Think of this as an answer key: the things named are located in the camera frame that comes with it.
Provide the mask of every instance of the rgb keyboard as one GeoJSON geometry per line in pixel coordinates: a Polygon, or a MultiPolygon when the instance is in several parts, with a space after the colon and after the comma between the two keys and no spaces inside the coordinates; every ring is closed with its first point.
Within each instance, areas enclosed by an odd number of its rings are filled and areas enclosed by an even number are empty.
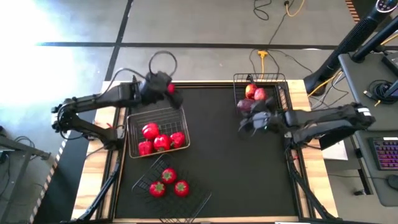
{"type": "Polygon", "coordinates": [[[398,170],[398,138],[368,139],[379,170],[398,170]]]}

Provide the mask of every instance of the concrete floor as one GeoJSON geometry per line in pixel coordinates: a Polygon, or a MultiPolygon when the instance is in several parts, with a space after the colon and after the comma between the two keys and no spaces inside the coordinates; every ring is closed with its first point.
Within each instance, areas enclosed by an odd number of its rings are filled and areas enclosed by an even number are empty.
{"type": "MultiPolygon", "coordinates": [[[[296,1],[292,11],[298,8],[296,1]]],[[[66,97],[98,92],[113,51],[107,47],[34,47],[32,44],[114,42],[126,4],[127,0],[41,0],[29,1],[23,7],[12,3],[2,13],[2,21],[13,22],[5,26],[12,35],[1,37],[3,42],[13,44],[5,45],[2,51],[7,55],[2,68],[2,81],[7,85],[0,88],[0,94],[5,96],[0,101],[0,124],[11,138],[26,135],[37,148],[55,155],[62,139],[50,127],[50,108],[66,97]],[[9,13],[13,9],[28,19],[9,13]]],[[[123,42],[268,44],[284,14],[283,2],[274,1],[264,9],[270,15],[269,21],[256,18],[252,7],[252,1],[248,0],[135,0],[123,42]]],[[[297,17],[285,19],[272,43],[337,45],[353,26],[344,0],[308,0],[297,17]]],[[[130,67],[146,73],[149,57],[157,50],[121,48],[115,68],[130,67]]],[[[178,59],[176,80],[230,80],[235,73],[252,72],[251,49],[166,50],[178,59]]],[[[282,51],[311,70],[316,70],[331,53],[329,50],[282,51]]],[[[279,52],[271,54],[286,79],[302,79],[310,73],[279,52]]],[[[252,58],[259,72],[259,57],[253,54],[252,58]]],[[[169,58],[159,57],[154,70],[170,71],[172,63],[169,58]]],[[[265,72],[276,71],[276,65],[267,57],[265,72]]],[[[122,73],[117,79],[130,80],[131,76],[122,73]]],[[[345,80],[337,87],[349,91],[345,80]]],[[[335,101],[341,94],[331,91],[325,103],[335,101]]],[[[349,94],[336,106],[352,100],[349,94]]],[[[53,158],[38,159],[29,164],[15,201],[26,205],[15,206],[9,222],[29,218],[41,190],[32,184],[45,182],[52,161],[53,158]]],[[[357,175],[352,171],[341,174],[357,175]]],[[[330,181],[341,218],[378,223],[394,223],[398,219],[398,209],[381,206],[375,195],[351,195],[353,189],[361,188],[359,179],[330,177],[330,181]]]]}

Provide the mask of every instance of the wooden table frame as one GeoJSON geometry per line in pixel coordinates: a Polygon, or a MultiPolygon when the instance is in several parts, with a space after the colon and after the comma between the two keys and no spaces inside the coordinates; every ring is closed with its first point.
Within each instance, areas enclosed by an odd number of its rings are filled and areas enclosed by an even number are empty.
{"type": "MultiPolygon", "coordinates": [[[[228,81],[178,81],[177,83],[193,83],[193,82],[232,82],[228,81]]],[[[113,85],[118,85],[120,82],[114,82],[113,85]]],[[[307,93],[305,91],[304,82],[302,80],[287,80],[287,84],[289,86],[290,100],[295,110],[310,110],[307,93]]],[[[102,90],[104,91],[109,85],[109,82],[104,82],[102,90]]],[[[102,128],[107,128],[107,123],[112,123],[114,120],[116,108],[108,107],[101,108],[97,110],[95,116],[95,124],[101,126],[102,128]]],[[[119,123],[123,124],[125,115],[125,109],[121,109],[119,112],[119,123]]],[[[319,142],[317,140],[313,140],[311,143],[313,146],[319,146],[319,142]]],[[[99,140],[91,141],[88,145],[87,154],[95,151],[100,148],[102,143],[99,140]]],[[[126,148],[122,151],[122,164],[124,156],[126,152],[126,148]]],[[[114,165],[116,163],[116,158],[118,157],[118,151],[110,152],[112,154],[110,161],[109,173],[113,171],[114,165]]],[[[337,210],[335,201],[333,198],[333,194],[330,188],[330,183],[328,179],[328,175],[326,172],[325,163],[323,161],[322,152],[318,149],[312,149],[309,147],[302,149],[303,159],[305,163],[305,171],[307,173],[308,182],[310,185],[311,191],[315,194],[317,199],[321,202],[321,204],[328,210],[329,213],[337,217],[337,210]]],[[[101,185],[103,182],[104,176],[104,168],[105,161],[108,157],[108,151],[102,150],[98,151],[95,154],[92,154],[85,161],[85,165],[83,167],[83,172],[81,175],[80,185],[78,189],[78,193],[76,196],[75,206],[72,213],[72,218],[78,218],[82,215],[85,210],[91,205],[92,201],[98,194],[101,189],[101,185]]],[[[295,161],[296,168],[300,170],[300,166],[298,161],[295,161]]],[[[102,214],[101,218],[107,218],[110,205],[111,205],[111,194],[116,190],[116,194],[118,193],[118,189],[113,189],[113,186],[108,190],[108,193],[105,196],[104,203],[102,206],[102,214]]],[[[310,217],[308,206],[307,206],[307,198],[303,192],[303,190],[298,186],[298,194],[300,195],[300,203],[302,207],[302,215],[303,217],[310,217]]],[[[196,218],[195,222],[296,222],[298,221],[298,217],[220,217],[220,218],[196,218]]],[[[147,222],[160,222],[159,219],[139,219],[139,218],[128,218],[128,219],[113,219],[115,223],[147,223],[147,222]]]]}

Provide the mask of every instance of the red apple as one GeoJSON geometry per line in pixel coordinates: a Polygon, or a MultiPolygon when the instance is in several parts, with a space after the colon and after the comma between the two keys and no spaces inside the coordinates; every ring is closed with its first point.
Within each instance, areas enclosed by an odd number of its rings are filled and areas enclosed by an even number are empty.
{"type": "Polygon", "coordinates": [[[263,88],[258,88],[254,92],[254,99],[255,100],[266,100],[267,99],[267,93],[263,88]]]}
{"type": "Polygon", "coordinates": [[[248,84],[246,86],[246,90],[245,90],[246,98],[253,99],[256,89],[257,89],[257,86],[255,84],[248,84]]]}

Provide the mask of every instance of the wire basket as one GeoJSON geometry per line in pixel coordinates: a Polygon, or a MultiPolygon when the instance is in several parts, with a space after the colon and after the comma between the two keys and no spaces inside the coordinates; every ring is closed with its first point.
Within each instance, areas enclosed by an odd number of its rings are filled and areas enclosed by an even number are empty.
{"type": "Polygon", "coordinates": [[[186,149],[190,145],[190,138],[185,120],[185,113],[182,107],[176,110],[173,108],[163,108],[143,113],[132,114],[127,117],[127,132],[129,141],[129,155],[131,158],[153,156],[164,152],[172,152],[179,149],[186,149]],[[182,132],[185,135],[185,144],[176,149],[170,149],[162,152],[154,152],[149,155],[140,156],[138,144],[146,141],[142,134],[142,128],[148,123],[156,123],[159,127],[159,133],[170,136],[176,132],[182,132]]]}
{"type": "Polygon", "coordinates": [[[142,197],[145,205],[154,211],[163,223],[191,223],[211,197],[211,192],[203,188],[195,179],[182,170],[175,159],[168,155],[161,155],[149,170],[132,186],[134,196],[142,197]],[[186,180],[189,184],[189,194],[179,197],[174,194],[174,184],[166,184],[165,195],[155,198],[149,193],[151,183],[161,180],[162,172],[166,168],[173,168],[177,173],[177,180],[186,180]]]}
{"type": "Polygon", "coordinates": [[[233,83],[236,106],[239,100],[245,99],[246,85],[253,83],[263,88],[268,98],[275,99],[278,110],[292,109],[286,78],[281,73],[237,73],[234,75],[233,83]]]}

